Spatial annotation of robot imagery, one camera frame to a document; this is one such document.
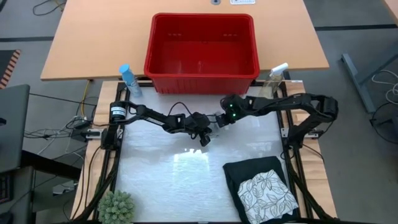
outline folded towel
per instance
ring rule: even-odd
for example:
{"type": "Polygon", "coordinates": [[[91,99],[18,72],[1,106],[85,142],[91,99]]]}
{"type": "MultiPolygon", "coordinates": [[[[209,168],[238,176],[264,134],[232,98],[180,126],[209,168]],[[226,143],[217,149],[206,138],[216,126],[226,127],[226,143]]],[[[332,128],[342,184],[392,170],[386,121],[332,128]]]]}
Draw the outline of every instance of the folded towel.
{"type": "Polygon", "coordinates": [[[241,183],[238,190],[246,216],[259,224],[282,215],[292,214],[299,205],[274,170],[255,175],[241,183]]]}
{"type": "MultiPolygon", "coordinates": [[[[231,193],[235,207],[239,213],[239,217],[244,224],[251,223],[248,220],[243,203],[238,195],[238,190],[242,182],[253,179],[253,177],[257,174],[274,170],[281,179],[281,181],[286,184],[284,172],[282,170],[282,164],[276,156],[248,159],[239,162],[230,162],[225,164],[223,168],[225,172],[226,184],[231,193]]],[[[287,223],[291,220],[295,220],[298,217],[299,216],[297,213],[297,209],[295,209],[293,211],[293,215],[289,215],[287,213],[283,215],[280,219],[271,219],[266,222],[262,222],[262,224],[287,223]]]]}

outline green succulent plant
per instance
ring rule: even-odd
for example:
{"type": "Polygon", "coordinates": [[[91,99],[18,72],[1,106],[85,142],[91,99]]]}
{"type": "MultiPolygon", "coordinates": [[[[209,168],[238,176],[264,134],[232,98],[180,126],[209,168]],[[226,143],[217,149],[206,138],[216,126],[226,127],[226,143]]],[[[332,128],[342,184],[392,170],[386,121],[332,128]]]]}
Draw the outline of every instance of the green succulent plant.
{"type": "Polygon", "coordinates": [[[134,204],[131,195],[117,190],[108,192],[98,205],[98,220],[104,224],[128,224],[134,216],[134,204]]]}

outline black cloth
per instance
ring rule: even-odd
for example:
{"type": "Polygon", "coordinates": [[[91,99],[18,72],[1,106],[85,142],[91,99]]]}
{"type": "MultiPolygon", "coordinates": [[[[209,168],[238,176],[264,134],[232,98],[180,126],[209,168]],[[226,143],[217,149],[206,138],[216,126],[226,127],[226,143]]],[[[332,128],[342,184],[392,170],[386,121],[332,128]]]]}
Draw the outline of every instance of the black cloth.
{"type": "MultiPolygon", "coordinates": [[[[241,199],[238,196],[239,186],[242,182],[252,179],[255,175],[262,172],[269,172],[274,170],[278,174],[279,178],[285,185],[285,175],[282,170],[282,165],[276,156],[264,157],[258,159],[248,159],[240,162],[230,162],[223,166],[226,178],[226,184],[228,185],[229,192],[231,192],[232,199],[235,207],[238,210],[239,217],[243,223],[250,224],[244,206],[241,199]]],[[[278,224],[285,223],[287,221],[295,220],[297,218],[297,209],[293,211],[293,215],[285,214],[282,218],[271,219],[262,224],[278,224]]]]}

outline metal desk leg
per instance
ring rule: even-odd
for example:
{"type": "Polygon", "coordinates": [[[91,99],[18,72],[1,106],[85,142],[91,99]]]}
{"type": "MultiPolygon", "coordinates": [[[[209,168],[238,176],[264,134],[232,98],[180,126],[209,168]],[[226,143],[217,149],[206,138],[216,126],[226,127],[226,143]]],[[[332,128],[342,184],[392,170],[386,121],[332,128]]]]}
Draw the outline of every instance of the metal desk leg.
{"type": "Polygon", "coordinates": [[[368,113],[375,112],[375,106],[369,94],[369,90],[366,87],[366,82],[369,81],[373,75],[377,74],[380,70],[388,66],[398,58],[398,41],[393,46],[385,50],[378,58],[373,61],[368,67],[362,72],[358,72],[353,61],[348,54],[343,54],[342,61],[345,63],[348,69],[350,77],[353,79],[355,87],[362,98],[363,104],[368,113]]]}
{"type": "Polygon", "coordinates": [[[21,167],[32,166],[35,170],[79,180],[81,169],[44,158],[34,153],[22,150],[21,167]]]}

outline blue spray bottle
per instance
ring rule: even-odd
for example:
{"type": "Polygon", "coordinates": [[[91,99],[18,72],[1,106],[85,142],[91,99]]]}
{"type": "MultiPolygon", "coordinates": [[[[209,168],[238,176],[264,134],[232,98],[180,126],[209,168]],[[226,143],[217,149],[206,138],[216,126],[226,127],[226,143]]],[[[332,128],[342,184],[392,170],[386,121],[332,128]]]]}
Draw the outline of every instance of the blue spray bottle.
{"type": "Polygon", "coordinates": [[[119,72],[122,73],[122,79],[126,83],[126,86],[129,88],[129,91],[133,97],[142,96],[141,88],[139,87],[134,74],[131,72],[130,66],[128,64],[120,66],[119,72]]]}

